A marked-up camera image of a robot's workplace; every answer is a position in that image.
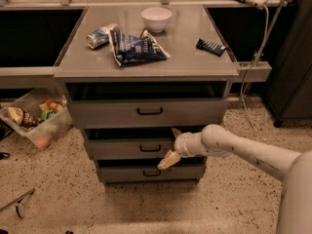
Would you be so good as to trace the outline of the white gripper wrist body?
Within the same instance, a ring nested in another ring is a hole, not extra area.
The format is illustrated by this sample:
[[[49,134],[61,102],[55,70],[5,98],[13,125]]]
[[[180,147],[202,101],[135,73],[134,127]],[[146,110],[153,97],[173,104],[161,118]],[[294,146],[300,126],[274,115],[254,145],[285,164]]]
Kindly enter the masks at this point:
[[[179,135],[175,140],[175,152],[182,158],[208,155],[208,149],[203,144],[200,133]]]

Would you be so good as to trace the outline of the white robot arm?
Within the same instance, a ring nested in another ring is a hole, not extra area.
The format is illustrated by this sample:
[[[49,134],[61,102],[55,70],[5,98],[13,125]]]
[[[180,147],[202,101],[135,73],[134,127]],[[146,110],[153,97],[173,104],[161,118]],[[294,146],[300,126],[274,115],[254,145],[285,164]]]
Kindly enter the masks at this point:
[[[165,170],[182,158],[234,154],[282,182],[276,234],[312,234],[312,152],[304,153],[236,136],[210,124],[199,133],[173,130],[174,148],[158,164]]]

